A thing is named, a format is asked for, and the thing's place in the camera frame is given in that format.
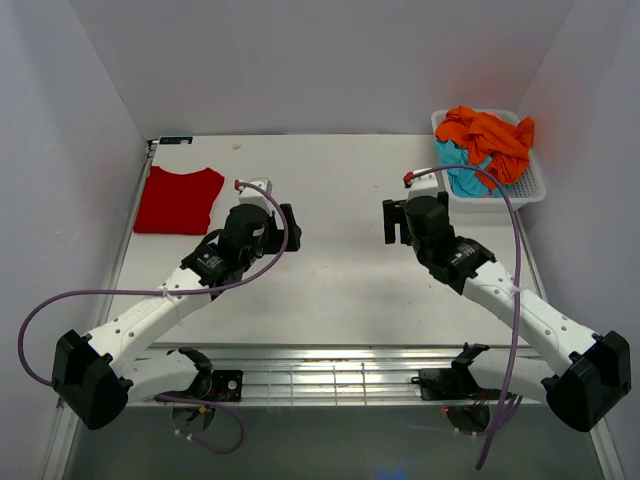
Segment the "orange t shirt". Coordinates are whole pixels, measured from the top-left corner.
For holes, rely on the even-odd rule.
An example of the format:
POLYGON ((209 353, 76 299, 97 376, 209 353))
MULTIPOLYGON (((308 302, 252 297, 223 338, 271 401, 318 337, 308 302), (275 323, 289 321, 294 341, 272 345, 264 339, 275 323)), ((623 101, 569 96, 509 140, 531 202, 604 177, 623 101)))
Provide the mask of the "orange t shirt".
POLYGON ((529 167, 534 134, 531 117, 512 125, 467 106, 448 110, 435 130, 439 141, 452 141, 465 149, 471 165, 479 167, 489 160, 483 169, 503 185, 515 184, 529 167))

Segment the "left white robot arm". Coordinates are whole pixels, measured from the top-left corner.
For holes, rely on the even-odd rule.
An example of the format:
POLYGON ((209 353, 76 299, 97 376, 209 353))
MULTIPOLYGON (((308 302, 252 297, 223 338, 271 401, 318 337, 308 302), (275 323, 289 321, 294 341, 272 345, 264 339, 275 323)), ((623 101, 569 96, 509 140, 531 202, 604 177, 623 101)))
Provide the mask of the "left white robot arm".
POLYGON ((162 395, 210 400, 214 368, 191 347, 153 360, 145 350, 190 314, 220 296, 220 287, 242 279, 252 264, 280 250, 300 248, 301 229, 293 209, 281 205, 286 221, 252 204, 233 207, 223 229, 208 234, 164 281, 113 320, 80 335, 61 336, 54 355, 54 391, 90 430, 113 421, 131 401, 162 395))

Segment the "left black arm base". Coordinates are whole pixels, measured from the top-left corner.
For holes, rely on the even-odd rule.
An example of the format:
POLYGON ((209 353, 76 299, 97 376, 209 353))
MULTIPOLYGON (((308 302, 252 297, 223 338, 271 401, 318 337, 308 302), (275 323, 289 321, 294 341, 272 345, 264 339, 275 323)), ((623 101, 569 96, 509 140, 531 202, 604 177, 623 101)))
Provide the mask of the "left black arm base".
POLYGON ((215 369, 208 357, 191 347, 179 348, 177 352, 191 361, 197 375, 188 387, 169 391, 170 396, 214 402, 241 400, 244 377, 242 370, 215 369))

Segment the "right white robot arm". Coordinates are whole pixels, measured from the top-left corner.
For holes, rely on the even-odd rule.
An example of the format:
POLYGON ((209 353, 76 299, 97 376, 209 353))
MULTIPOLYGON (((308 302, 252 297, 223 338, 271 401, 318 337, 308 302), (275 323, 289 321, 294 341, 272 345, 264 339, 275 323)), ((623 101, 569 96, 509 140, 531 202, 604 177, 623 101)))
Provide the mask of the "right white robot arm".
POLYGON ((436 281, 493 314, 539 356, 519 357, 509 368, 508 354, 465 344, 450 367, 414 377, 423 398, 469 399, 507 384, 510 394, 545 404, 565 425, 588 432, 629 393, 627 340, 615 331, 600 335, 517 289, 492 252, 455 234, 446 193, 385 200, 382 211, 386 243, 412 247, 436 281))

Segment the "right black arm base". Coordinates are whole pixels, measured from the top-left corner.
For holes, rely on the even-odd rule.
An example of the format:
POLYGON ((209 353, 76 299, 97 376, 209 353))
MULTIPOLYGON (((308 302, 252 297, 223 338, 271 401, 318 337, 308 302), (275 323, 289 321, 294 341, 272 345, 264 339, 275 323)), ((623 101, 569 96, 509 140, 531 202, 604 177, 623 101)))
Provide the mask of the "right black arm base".
POLYGON ((469 371, 472 362, 489 350, 488 345, 465 343, 449 367, 420 369, 411 383, 420 388, 422 400, 497 400, 501 384, 497 388, 482 388, 469 371))

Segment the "blue t shirt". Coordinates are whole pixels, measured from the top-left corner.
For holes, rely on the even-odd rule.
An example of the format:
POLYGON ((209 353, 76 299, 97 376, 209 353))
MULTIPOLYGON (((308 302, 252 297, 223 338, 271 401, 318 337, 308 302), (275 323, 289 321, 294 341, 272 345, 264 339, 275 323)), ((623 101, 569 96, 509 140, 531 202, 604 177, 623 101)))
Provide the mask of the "blue t shirt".
MULTIPOLYGON (((436 140, 435 149, 441 165, 470 165, 468 150, 458 146, 453 141, 436 140)), ((476 171, 465 168, 447 169, 451 191, 460 198, 492 197, 493 189, 487 187, 482 180, 484 175, 477 176, 476 171)))

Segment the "folded red t shirt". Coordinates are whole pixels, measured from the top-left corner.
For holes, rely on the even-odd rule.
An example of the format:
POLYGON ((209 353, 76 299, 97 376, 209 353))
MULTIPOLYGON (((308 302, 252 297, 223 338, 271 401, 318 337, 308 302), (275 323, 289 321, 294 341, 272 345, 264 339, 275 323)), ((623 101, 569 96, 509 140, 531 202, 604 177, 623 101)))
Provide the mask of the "folded red t shirt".
POLYGON ((186 174, 152 166, 133 231, 136 234, 204 236, 225 177, 211 168, 186 174))

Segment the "white plastic basket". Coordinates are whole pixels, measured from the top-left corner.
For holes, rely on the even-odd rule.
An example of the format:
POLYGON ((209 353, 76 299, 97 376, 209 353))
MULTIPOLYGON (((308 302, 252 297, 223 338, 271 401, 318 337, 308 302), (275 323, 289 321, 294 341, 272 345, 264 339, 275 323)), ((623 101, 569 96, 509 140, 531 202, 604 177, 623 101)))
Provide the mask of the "white plastic basket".
MULTIPOLYGON (((448 110, 438 110, 431 116, 431 123, 434 130, 444 120, 448 110)), ((517 114, 508 110, 476 110, 479 112, 488 112, 495 114, 501 120, 504 120, 512 125, 517 125, 521 120, 517 114)), ((503 185, 508 193, 512 205, 515 209, 518 209, 528 203, 535 203, 543 200, 546 195, 546 189, 542 180, 540 168, 535 160, 533 153, 531 152, 532 146, 529 150, 530 164, 525 173, 520 179, 513 185, 503 185)), ((449 178, 446 171, 443 172, 444 188, 450 194, 452 208, 458 212, 475 212, 475 213, 496 213, 504 207, 504 203, 500 192, 497 189, 497 185, 501 184, 497 181, 488 171, 483 169, 489 160, 486 160, 479 167, 473 165, 450 165, 452 168, 465 168, 477 172, 477 176, 484 175, 487 177, 482 182, 493 189, 492 197, 483 198, 460 198, 454 195, 451 191, 449 178)))

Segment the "blue label sticker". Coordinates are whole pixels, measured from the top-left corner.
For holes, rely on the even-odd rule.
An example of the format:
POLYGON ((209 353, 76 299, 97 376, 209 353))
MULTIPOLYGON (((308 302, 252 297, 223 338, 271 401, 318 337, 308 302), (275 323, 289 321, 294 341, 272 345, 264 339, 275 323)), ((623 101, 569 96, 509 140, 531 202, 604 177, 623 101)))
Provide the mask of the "blue label sticker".
POLYGON ((160 145, 190 145, 192 142, 191 136, 161 137, 158 141, 160 145))

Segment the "aluminium table frame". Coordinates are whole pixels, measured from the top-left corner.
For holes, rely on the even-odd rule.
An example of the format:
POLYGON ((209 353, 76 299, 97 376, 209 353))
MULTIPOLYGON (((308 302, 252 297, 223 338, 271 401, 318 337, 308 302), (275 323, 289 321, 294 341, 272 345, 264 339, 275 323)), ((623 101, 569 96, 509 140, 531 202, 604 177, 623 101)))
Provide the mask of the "aluminium table frame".
MULTIPOLYGON (((449 367, 465 343, 508 354, 509 368, 519 357, 539 357, 493 314, 436 281, 412 247, 384 242, 384 200, 446 192, 433 136, 192 138, 190 145, 155 141, 147 168, 159 166, 178 174, 211 168, 225 177, 208 232, 194 240, 134 236, 125 254, 124 274, 148 285, 117 290, 114 310, 91 330, 157 295, 182 260, 208 234, 224 228, 230 210, 240 205, 236 180, 245 186, 258 177, 272 182, 271 194, 264 194, 270 202, 266 212, 275 214, 277 227, 284 229, 280 205, 290 204, 302 230, 301 247, 256 260, 240 281, 220 287, 219 297, 180 321, 143 354, 156 360, 170 350, 191 347, 208 357, 215 369, 242 370, 240 401, 162 395, 131 401, 126 407, 173 403, 199 418, 240 405, 378 407, 427 401, 450 403, 471 413, 490 410, 494 425, 502 426, 520 401, 528 399, 510 394, 504 384, 497 400, 422 400, 420 388, 411 383, 420 369, 449 367), (437 175, 438 190, 404 186, 404 175, 418 169, 437 175)), ((471 232, 453 217, 448 196, 455 234, 487 248, 514 276, 517 289, 527 289, 520 282, 526 272, 521 254, 510 255, 506 262, 499 259, 508 247, 521 248, 519 224, 493 227, 481 218, 478 231, 471 232)))

